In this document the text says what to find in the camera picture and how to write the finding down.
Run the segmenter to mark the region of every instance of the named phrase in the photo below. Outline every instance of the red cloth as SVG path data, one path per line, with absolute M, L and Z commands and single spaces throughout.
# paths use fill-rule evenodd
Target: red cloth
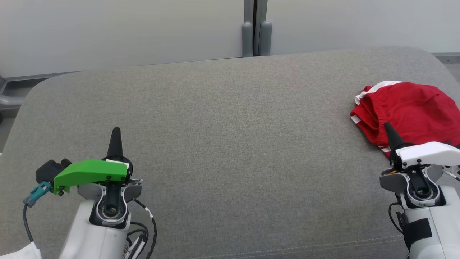
M 454 100 L 434 86 L 383 81 L 366 86 L 355 103 L 351 119 L 387 157 L 385 122 L 390 122 L 405 142 L 460 144 L 460 111 Z

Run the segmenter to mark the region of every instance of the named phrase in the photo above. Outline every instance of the stitching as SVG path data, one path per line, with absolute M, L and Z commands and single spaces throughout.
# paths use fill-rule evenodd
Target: stitching
M 394 239 L 394 240 L 389 240 L 389 241 L 382 241 L 382 242 L 369 243 L 369 244 L 358 244 L 358 245 L 343 246 L 343 247 L 328 247 L 328 248 L 321 248 L 321 249 L 311 249 L 311 250 L 303 250 L 303 251 L 292 251 L 292 252 L 284 252 L 284 253 L 259 254 L 259 255 L 252 255 L 252 256 L 236 257 L 236 258 L 233 258 L 233 259 L 242 259 L 242 258 L 251 258 L 251 257 L 253 258 L 253 257 L 269 256 L 269 255 L 280 255 L 280 254 L 287 254 L 287 253 L 305 253 L 305 252 L 310 252 L 310 251 L 321 251 L 321 250 L 328 250 L 328 249 L 347 248 L 347 247 L 357 247 L 357 246 L 363 246 L 363 245 L 375 245 L 375 244 L 382 244 L 382 243 L 388 243 L 388 242 L 399 241 L 399 240 L 403 240 L 403 239 L 400 238 L 400 239 Z
M 323 246 L 344 245 L 344 244 L 350 244 L 350 243 L 356 243 L 356 242 L 365 242 L 365 241 L 380 240 L 380 239 L 385 239 L 385 238 L 392 238 L 392 237 L 397 237 L 397 236 L 402 236 L 402 235 L 392 235 L 392 236 L 386 236 L 386 237 L 364 239 L 364 240 L 357 240 L 357 241 L 349 241 L 349 242 L 323 244 L 323 245 L 312 245 L 312 246 L 303 246 L 303 247 L 289 247 L 289 248 L 280 248 L 280 249 L 272 249 L 272 250 L 260 250 L 260 251 L 254 251 L 254 252 L 229 253 L 229 254 L 221 254 L 221 255 L 201 256 L 201 257 L 193 257 L 193 258 L 189 258 L 189 259 L 205 259 L 205 258 L 211 258 L 211 257 L 217 258 L 217 257 L 223 257 L 223 256 L 243 255 L 243 254 L 248 254 L 248 253 L 266 253 L 266 252 L 278 252 L 278 251 L 283 251 L 283 250 L 300 249 L 300 248 L 307 248 L 307 247 L 323 247 Z

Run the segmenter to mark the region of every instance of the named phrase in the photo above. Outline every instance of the teal connector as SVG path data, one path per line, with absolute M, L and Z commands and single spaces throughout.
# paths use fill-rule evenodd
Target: teal connector
M 33 205 L 35 205 L 35 202 L 38 201 L 38 199 L 40 199 L 49 191 L 51 191 L 51 185 L 47 182 L 42 182 L 37 186 L 37 188 L 30 192 L 30 196 L 25 198 L 23 202 L 29 208 L 31 208 Z

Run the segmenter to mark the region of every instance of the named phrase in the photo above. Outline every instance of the black tape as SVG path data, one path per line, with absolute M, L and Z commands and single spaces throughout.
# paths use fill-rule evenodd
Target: black tape
M 410 246 L 420 239 L 432 237 L 430 222 L 427 218 L 422 218 L 402 226 L 404 242 L 410 251 Z

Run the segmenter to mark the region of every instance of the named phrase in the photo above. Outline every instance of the green bracket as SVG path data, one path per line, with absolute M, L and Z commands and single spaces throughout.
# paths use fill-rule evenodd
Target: green bracket
M 70 192 L 71 186 L 107 180 L 123 182 L 126 178 L 126 165 L 89 159 L 70 164 L 54 178 L 53 193 L 59 193 L 59 187 Z

